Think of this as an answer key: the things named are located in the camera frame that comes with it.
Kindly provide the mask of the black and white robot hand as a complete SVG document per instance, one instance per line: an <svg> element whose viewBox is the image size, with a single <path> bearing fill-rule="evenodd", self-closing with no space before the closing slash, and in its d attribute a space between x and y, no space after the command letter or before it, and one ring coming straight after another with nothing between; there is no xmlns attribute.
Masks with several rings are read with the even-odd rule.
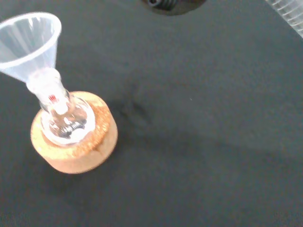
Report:
<svg viewBox="0 0 303 227"><path fill-rule="evenodd" d="M206 0L141 0L146 9L166 16L179 16L201 7Z"/></svg>

